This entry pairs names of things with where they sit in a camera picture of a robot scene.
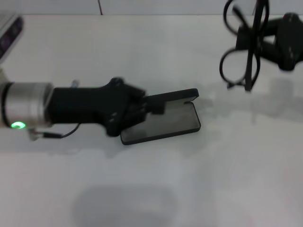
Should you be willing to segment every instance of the white table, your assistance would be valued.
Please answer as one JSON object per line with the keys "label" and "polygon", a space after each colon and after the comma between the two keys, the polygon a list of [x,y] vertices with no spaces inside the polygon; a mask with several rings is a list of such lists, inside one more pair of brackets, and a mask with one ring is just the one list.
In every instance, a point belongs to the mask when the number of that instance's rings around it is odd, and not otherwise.
{"label": "white table", "polygon": [[[236,42],[221,16],[25,19],[3,65],[11,80],[101,86],[123,77],[150,95],[198,88],[202,128],[133,146],[98,125],[59,141],[0,130],[1,226],[302,226],[301,65],[285,74],[262,61],[249,95],[220,78]],[[244,72],[245,58],[228,62],[226,72]]]}

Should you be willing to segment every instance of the silver cylindrical joint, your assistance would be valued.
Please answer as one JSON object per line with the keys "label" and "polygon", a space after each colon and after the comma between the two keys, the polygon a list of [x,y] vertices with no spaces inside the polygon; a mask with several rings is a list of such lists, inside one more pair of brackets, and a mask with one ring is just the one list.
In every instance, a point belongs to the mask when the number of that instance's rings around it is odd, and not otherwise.
{"label": "silver cylindrical joint", "polygon": [[51,122],[46,109],[52,93],[51,83],[13,83],[4,99],[5,127],[14,128],[14,124],[18,127],[21,123],[28,129],[49,127]]}

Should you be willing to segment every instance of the green led light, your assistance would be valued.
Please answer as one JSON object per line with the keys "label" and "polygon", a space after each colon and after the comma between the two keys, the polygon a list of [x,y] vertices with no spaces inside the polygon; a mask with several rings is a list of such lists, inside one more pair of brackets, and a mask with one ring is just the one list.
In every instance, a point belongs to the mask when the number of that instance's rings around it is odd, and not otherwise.
{"label": "green led light", "polygon": [[11,127],[13,129],[23,129],[26,127],[26,125],[23,122],[15,122],[11,124]]}

